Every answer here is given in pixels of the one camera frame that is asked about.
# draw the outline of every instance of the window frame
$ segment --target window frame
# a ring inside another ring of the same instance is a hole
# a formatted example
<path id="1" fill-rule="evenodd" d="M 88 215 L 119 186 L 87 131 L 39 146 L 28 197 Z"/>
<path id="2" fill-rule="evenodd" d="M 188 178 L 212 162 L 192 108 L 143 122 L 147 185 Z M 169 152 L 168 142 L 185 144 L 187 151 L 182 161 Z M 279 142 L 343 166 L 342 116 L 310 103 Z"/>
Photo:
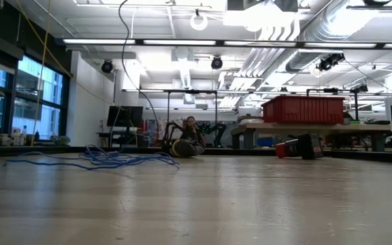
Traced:
<path id="1" fill-rule="evenodd" d="M 24 54 L 24 56 L 39 62 L 34 57 Z M 59 118 L 59 135 L 66 135 L 66 126 L 67 126 L 67 107 L 69 103 L 69 77 L 66 74 L 61 73 L 60 71 L 54 69 L 53 67 L 45 64 L 48 69 L 62 75 L 63 77 L 63 88 L 62 88 L 62 97 L 61 97 L 61 105 L 53 102 L 49 102 L 43 99 L 39 99 L 39 103 L 41 105 L 50 106 L 52 108 L 60 109 L 60 118 Z M 4 105 L 3 105 L 3 115 L 1 122 L 1 130 L 2 133 L 11 133 L 12 131 L 12 122 L 14 117 L 14 101 L 16 98 L 24 99 L 26 101 L 32 101 L 37 103 L 37 96 L 27 95 L 16 91 L 17 77 L 18 77 L 18 65 L 14 70 L 14 74 L 6 72 L 6 85 L 5 87 L 0 86 L 0 91 L 4 93 Z"/>

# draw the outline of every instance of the workbench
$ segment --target workbench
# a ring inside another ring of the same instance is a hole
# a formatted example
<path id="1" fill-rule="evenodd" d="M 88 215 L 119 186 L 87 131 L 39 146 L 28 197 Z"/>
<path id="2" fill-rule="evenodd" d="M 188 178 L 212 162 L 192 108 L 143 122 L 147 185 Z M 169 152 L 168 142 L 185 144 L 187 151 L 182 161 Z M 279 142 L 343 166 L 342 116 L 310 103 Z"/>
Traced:
<path id="1" fill-rule="evenodd" d="M 255 134 L 299 135 L 302 133 L 317 133 L 322 136 L 330 135 L 368 135 L 372 140 L 372 151 L 384 152 L 385 140 L 392 134 L 390 125 L 297 125 L 278 123 L 246 123 L 231 131 L 232 147 L 240 149 L 240 136 L 244 137 L 244 149 L 253 149 Z"/>

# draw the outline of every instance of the ceiling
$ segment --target ceiling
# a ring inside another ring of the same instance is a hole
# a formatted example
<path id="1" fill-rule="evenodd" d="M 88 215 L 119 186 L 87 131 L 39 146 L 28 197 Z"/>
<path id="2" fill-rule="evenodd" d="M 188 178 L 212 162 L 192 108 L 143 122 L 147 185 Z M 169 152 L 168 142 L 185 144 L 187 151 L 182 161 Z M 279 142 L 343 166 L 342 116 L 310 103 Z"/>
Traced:
<path id="1" fill-rule="evenodd" d="M 19 0 L 27 16 L 43 28 L 46 27 L 46 13 L 40 6 L 46 7 L 48 0 Z M 167 0 L 128 0 L 127 4 L 146 2 L 149 4 L 164 4 Z M 7 0 L 18 7 L 16 0 Z M 117 8 L 82 7 L 80 4 L 120 4 L 121 0 L 52 0 L 50 13 L 58 20 L 52 21 L 50 32 L 55 37 L 86 37 L 86 38 L 125 38 L 126 28 L 118 18 Z M 124 8 L 122 16 L 129 25 L 131 36 L 134 38 L 165 38 L 165 39 L 256 39 L 261 32 L 248 31 L 244 27 L 227 26 L 223 24 L 225 0 L 176 0 L 178 5 L 211 5 L 210 11 L 203 11 L 208 17 L 208 26 L 203 31 L 196 31 L 190 25 L 194 10 L 171 10 L 171 21 L 166 9 L 153 10 L 146 8 Z M 300 19 L 301 31 L 306 29 L 307 22 L 312 20 L 328 0 L 310 0 L 310 11 L 297 14 Z M 345 25 L 355 25 L 355 19 Z M 381 12 L 371 19 L 363 28 L 352 34 L 346 41 L 356 42 L 392 42 L 392 12 Z M 97 64 L 107 59 L 109 54 L 119 53 L 118 46 L 89 46 L 89 52 Z M 172 83 L 179 79 L 180 71 L 171 62 L 172 47 L 132 46 L 126 52 L 135 52 L 146 72 L 142 74 L 141 85 Z M 195 58 L 199 59 L 194 69 L 190 70 L 192 79 L 218 80 L 220 71 L 212 71 L 210 59 L 213 55 L 221 55 L 224 67 L 240 69 L 249 56 L 249 48 L 194 48 Z M 349 63 L 358 67 L 363 73 L 370 75 L 376 81 L 383 81 L 383 76 L 391 73 L 392 51 L 384 50 L 345 50 L 344 55 Z M 320 78 L 312 74 L 296 75 L 290 80 L 294 86 L 342 86 L 363 77 L 354 67 L 340 63 L 337 67 L 324 73 Z M 369 87 L 379 90 L 379 85 L 369 83 Z"/>

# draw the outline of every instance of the person's hair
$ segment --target person's hair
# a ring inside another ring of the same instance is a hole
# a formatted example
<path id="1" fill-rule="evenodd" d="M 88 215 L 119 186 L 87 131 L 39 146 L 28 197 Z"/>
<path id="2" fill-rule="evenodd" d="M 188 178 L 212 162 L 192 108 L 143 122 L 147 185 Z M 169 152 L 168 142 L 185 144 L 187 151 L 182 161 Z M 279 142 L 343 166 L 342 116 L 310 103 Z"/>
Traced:
<path id="1" fill-rule="evenodd" d="M 196 120 L 194 116 L 189 116 L 185 121 L 188 122 L 190 118 L 193 118 L 193 120 Z"/>

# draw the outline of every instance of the security camera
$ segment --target security camera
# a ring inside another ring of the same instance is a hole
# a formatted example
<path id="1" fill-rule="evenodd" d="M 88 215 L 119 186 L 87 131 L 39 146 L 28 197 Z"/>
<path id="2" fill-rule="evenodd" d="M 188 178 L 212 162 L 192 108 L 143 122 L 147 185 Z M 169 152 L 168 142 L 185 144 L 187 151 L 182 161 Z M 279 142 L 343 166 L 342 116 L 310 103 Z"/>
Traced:
<path id="1" fill-rule="evenodd" d="M 101 70 L 104 73 L 110 74 L 113 71 L 113 61 L 112 60 L 107 60 L 107 61 L 103 61 Z"/>
<path id="2" fill-rule="evenodd" d="M 220 56 L 215 56 L 211 62 L 212 69 L 220 69 L 223 66 L 223 61 Z"/>

